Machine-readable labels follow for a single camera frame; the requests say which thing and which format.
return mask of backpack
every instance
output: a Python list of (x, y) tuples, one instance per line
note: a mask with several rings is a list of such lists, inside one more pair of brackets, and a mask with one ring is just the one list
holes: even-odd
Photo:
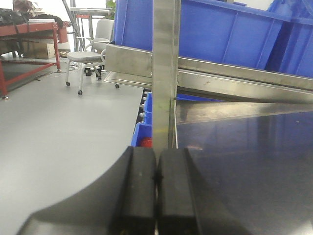
[(0, 8), (0, 26), (14, 25), (18, 42), (17, 42), (17, 51), (19, 56), (25, 53), (24, 47), (22, 44), (22, 38), (20, 36), (19, 30), (16, 25), (27, 23), (27, 30), (29, 31), (28, 18), (26, 14), (22, 14), (17, 11), (12, 11), (11, 9)]
[(27, 21), (20, 12), (0, 8), (0, 26), (23, 24)]

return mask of red object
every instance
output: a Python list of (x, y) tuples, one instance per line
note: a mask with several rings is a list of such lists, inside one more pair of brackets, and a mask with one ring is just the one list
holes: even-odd
[(152, 148), (152, 138), (145, 137), (140, 141), (140, 147)]
[[(20, 34), (28, 33), (28, 32), (39, 32), (39, 31), (46, 31), (46, 30), (51, 30), (52, 31), (52, 36), (51, 37), (44, 37), (48, 39), (53, 39), (54, 42), (54, 49), (55, 49), (55, 63), (46, 63), (46, 62), (29, 62), (29, 61), (7, 61), (0, 59), (0, 91), (2, 91), (2, 96), (6, 96), (8, 94), (7, 91), (7, 86), (17, 82), (21, 79), (26, 78), (27, 76), (33, 75), (41, 70), (44, 70), (48, 67), (57, 66), (57, 69), (59, 70), (60, 67), (60, 58), (59, 58), (59, 52), (58, 52), (58, 35), (59, 35), (59, 42), (64, 43), (67, 42), (67, 35), (66, 35), (66, 27), (64, 26), (63, 28), (58, 28), (57, 23), (32, 23), (32, 24), (20, 24), (16, 26), (18, 28), (18, 31)], [(13, 25), (10, 26), (0, 26), (0, 37), (2, 36), (14, 36), (16, 35), (16, 29)], [(23, 73), (11, 80), (6, 81), (4, 74), (3, 74), (3, 69), (2, 69), (2, 63), (18, 63), (18, 64), (35, 64), (35, 65), (42, 65), (41, 67)]]

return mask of blue plastic bin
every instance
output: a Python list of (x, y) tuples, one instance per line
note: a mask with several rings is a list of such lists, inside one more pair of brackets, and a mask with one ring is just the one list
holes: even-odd
[(137, 123), (131, 146), (140, 146), (140, 142), (145, 137), (152, 137), (152, 126), (145, 123)]
[(268, 11), (295, 18), (313, 18), (313, 2), (312, 0), (274, 0)]
[[(221, 102), (221, 100), (217, 99), (203, 98), (187, 94), (177, 94), (177, 100)], [(147, 94), (147, 99), (144, 105), (144, 112), (145, 112), (144, 123), (152, 124), (152, 93)]]
[[(152, 0), (118, 0), (115, 43), (152, 50)], [(179, 54), (264, 69), (289, 17), (216, 0), (182, 0)]]
[(283, 26), (266, 69), (313, 77), (313, 19), (293, 19)]

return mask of metal post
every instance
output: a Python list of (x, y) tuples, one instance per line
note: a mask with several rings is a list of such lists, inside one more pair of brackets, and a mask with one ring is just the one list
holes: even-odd
[(70, 0), (70, 7), (76, 7), (76, 0)]
[[(68, 14), (68, 17), (69, 17), (69, 19), (70, 19), (70, 22), (72, 23), (73, 31), (75, 32), (75, 36), (76, 36), (76, 37), (80, 37), (80, 35), (81, 35), (81, 34), (80, 34), (80, 29), (79, 29), (79, 27), (77, 26), (76, 21), (75, 21), (75, 18), (73, 17), (73, 15), (72, 15), (72, 13), (71, 13), (71, 11), (70, 11), (68, 5), (67, 5), (67, 1), (66, 1), (66, 0), (62, 0), (62, 2), (63, 2), (63, 5), (64, 5), (66, 11), (67, 11), (67, 14)], [(85, 43), (84, 43), (83, 39), (80, 38), (80, 39), (79, 39), (79, 42), (80, 42), (80, 47), (81, 47), (81, 49), (84, 49)]]
[(175, 97), (181, 0), (155, 0), (153, 25), (153, 148), (176, 147)]

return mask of wall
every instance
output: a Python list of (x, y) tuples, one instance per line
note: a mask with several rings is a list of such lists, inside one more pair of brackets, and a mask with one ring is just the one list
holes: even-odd
[(13, 1), (12, 0), (0, 0), (0, 8), (13, 9)]

